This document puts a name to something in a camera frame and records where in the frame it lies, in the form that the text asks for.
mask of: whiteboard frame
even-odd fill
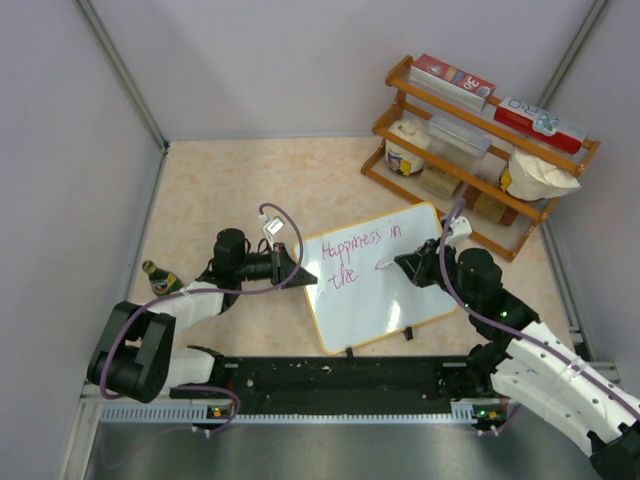
[[[420,202],[420,203],[416,203],[416,204],[413,204],[413,205],[409,205],[408,207],[403,207],[403,208],[399,208],[397,210],[392,210],[391,212],[387,212],[387,213],[384,213],[382,215],[378,215],[378,216],[375,216],[375,217],[367,218],[366,220],[350,223],[348,225],[343,225],[341,227],[334,228],[332,230],[328,230],[326,232],[317,233],[315,235],[311,235],[310,237],[304,238],[303,241],[306,242],[308,240],[313,240],[314,238],[317,238],[317,237],[322,237],[324,235],[330,235],[332,233],[336,233],[336,232],[339,232],[341,230],[346,230],[346,229],[349,229],[349,228],[352,228],[352,227],[356,227],[358,225],[362,225],[364,223],[372,222],[374,220],[378,220],[380,218],[388,217],[390,215],[395,215],[397,213],[405,212],[407,210],[411,210],[411,209],[414,209],[414,208],[424,207],[425,205],[431,207],[431,211],[433,212],[433,217],[434,217],[434,219],[436,221],[436,224],[438,226],[438,231],[440,232],[440,235],[442,235],[442,225],[440,224],[440,219],[438,218],[438,213],[436,211],[436,207],[434,207],[434,205],[432,203],[430,203],[430,202]],[[300,248],[300,242],[296,242],[294,247],[293,247],[293,257],[294,257],[296,263],[299,261],[299,257],[298,257],[299,248]],[[409,327],[401,327],[401,328],[399,328],[397,330],[393,330],[391,332],[386,332],[383,335],[379,335],[379,336],[373,337],[373,338],[371,338],[369,340],[365,340],[364,342],[360,342],[360,343],[357,343],[355,345],[350,345],[349,347],[345,347],[342,350],[330,351],[330,350],[327,350],[325,348],[324,342],[322,340],[322,335],[320,334],[320,328],[318,327],[318,320],[316,319],[316,315],[315,315],[315,313],[313,311],[311,299],[309,298],[309,292],[308,292],[306,287],[304,287],[304,295],[305,295],[305,298],[307,299],[307,305],[309,306],[309,312],[311,312],[311,318],[313,318],[313,325],[314,325],[314,327],[316,329],[316,334],[318,335],[318,339],[320,340],[320,348],[322,348],[322,351],[324,353],[326,353],[327,355],[337,355],[339,353],[344,353],[344,352],[347,351],[348,348],[361,347],[363,345],[367,345],[369,343],[376,342],[376,341],[378,341],[378,340],[380,340],[382,338],[389,337],[391,335],[397,335],[398,333],[404,332],[407,328],[409,328]],[[458,308],[459,308],[459,306],[456,304],[456,305],[454,305],[453,309],[451,309],[451,311],[443,313],[443,314],[440,314],[440,315],[437,315],[437,316],[432,317],[432,318],[428,318],[428,319],[423,320],[423,321],[418,322],[418,323],[414,323],[413,325],[410,325],[410,327],[411,328],[419,327],[421,325],[426,325],[428,323],[433,323],[435,321],[441,320],[442,318],[453,314]]]

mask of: tiled floor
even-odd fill
[[[241,228],[256,244],[262,227],[257,207],[262,202],[287,210],[303,236],[406,206],[402,198],[359,173],[378,144],[375,137],[174,142],[143,259],[154,260],[188,284],[211,258],[218,231]],[[283,241],[293,246],[295,235],[286,230]],[[569,345],[566,317],[538,232],[512,263],[500,258],[496,262],[504,271],[506,288]],[[148,280],[139,270],[132,300],[151,298]],[[484,342],[460,310],[416,328],[414,335],[410,342],[401,334],[392,335],[354,353],[466,354]],[[324,355],[302,289],[240,298],[225,314],[181,333],[176,346],[188,344],[225,355]]]

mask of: bottle label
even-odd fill
[[[151,290],[156,295],[164,295],[169,291],[171,285],[176,281],[176,276],[173,273],[170,273],[166,279],[162,280],[151,280]]]

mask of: metal plate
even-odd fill
[[[523,411],[499,437],[468,425],[239,425],[209,440],[166,425],[101,424],[85,480],[598,480],[561,433]]]

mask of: food container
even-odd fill
[[[424,149],[429,142],[426,126],[415,118],[397,120],[389,127],[389,133],[421,149]],[[385,150],[387,166],[396,173],[408,176],[419,172],[424,166],[424,160],[421,157],[388,140],[385,142]]]
[[[429,120],[427,134],[428,152],[470,173],[491,146],[489,138],[440,115]]]

